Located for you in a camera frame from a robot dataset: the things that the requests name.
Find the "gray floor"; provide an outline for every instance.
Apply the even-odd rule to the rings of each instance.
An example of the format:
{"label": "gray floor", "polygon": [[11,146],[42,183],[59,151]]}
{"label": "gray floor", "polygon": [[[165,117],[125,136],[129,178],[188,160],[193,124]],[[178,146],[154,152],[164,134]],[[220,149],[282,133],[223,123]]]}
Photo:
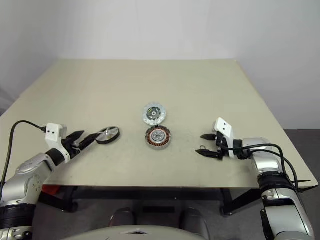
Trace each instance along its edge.
{"label": "gray floor", "polygon": [[[320,181],[320,130],[287,130],[286,133],[302,155],[318,181]],[[320,189],[312,189],[302,194],[308,216],[317,236],[320,236]],[[63,213],[39,203],[34,218],[34,240],[56,240],[87,232],[108,225],[113,212],[119,208],[133,206],[131,200],[79,200],[76,213]],[[261,226],[259,203],[231,217],[222,217],[217,201],[159,202],[161,205],[194,207],[201,211],[207,220],[211,238],[215,240],[264,240]],[[163,225],[176,226],[177,215],[162,215]],[[144,217],[140,224],[148,224],[150,217]]]}

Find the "white wall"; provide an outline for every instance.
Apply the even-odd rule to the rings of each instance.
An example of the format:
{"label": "white wall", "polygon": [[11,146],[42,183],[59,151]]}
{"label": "white wall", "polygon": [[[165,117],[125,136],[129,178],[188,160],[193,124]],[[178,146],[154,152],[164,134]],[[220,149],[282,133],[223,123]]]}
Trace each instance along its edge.
{"label": "white wall", "polygon": [[50,0],[0,1],[0,109],[7,109],[57,58],[52,36],[58,6]]}
{"label": "white wall", "polygon": [[[235,58],[284,128],[320,128],[318,0],[30,2],[35,8],[29,9],[32,14],[39,15],[41,9],[40,17],[48,18],[39,24],[44,33],[29,43],[30,51],[46,53],[50,46],[52,53],[70,59]],[[21,23],[33,18],[19,19]],[[26,51],[24,41],[15,45],[21,49],[15,49],[13,56]],[[14,97],[33,80],[33,76],[22,80],[30,68],[26,55],[23,64],[14,65],[22,69],[15,67],[19,72],[11,73],[21,81],[6,88]],[[31,55],[38,63],[27,64],[43,69],[41,58]]]}

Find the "table leg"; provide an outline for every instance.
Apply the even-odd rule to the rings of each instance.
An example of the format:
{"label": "table leg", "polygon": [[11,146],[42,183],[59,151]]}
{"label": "table leg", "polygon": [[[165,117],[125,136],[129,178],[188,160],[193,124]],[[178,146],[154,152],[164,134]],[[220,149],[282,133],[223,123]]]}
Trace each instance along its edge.
{"label": "table leg", "polygon": [[76,186],[66,187],[62,199],[45,192],[41,192],[39,202],[60,209],[63,212],[74,213],[78,209],[78,203],[73,200],[73,193],[76,189]]}
{"label": "table leg", "polygon": [[232,216],[239,209],[259,200],[261,198],[260,189],[250,189],[236,199],[232,199],[229,189],[221,189],[223,196],[223,206],[220,209],[220,212],[224,216]]}

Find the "table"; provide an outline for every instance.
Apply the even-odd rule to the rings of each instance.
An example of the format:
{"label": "table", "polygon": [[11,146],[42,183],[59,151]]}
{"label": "table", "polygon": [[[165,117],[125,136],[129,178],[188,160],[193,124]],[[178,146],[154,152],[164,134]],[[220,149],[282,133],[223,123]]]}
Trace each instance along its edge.
{"label": "table", "polygon": [[[160,151],[145,142],[150,126],[143,122],[142,112],[150,102],[166,108],[162,125],[172,134],[170,146]],[[62,164],[46,184],[257,188],[250,160],[225,157],[219,161],[195,152],[201,145],[216,149],[200,136],[211,132],[218,117],[232,125],[236,139],[261,136],[281,146],[299,180],[309,180],[300,187],[318,185],[264,100],[232,59],[59,60],[0,117],[0,170],[16,121],[29,120],[43,126],[65,124],[68,133],[85,130],[87,134],[117,126],[121,136],[116,142],[92,144],[69,164]],[[15,131],[7,179],[21,163],[47,150],[41,131],[21,124]]]}

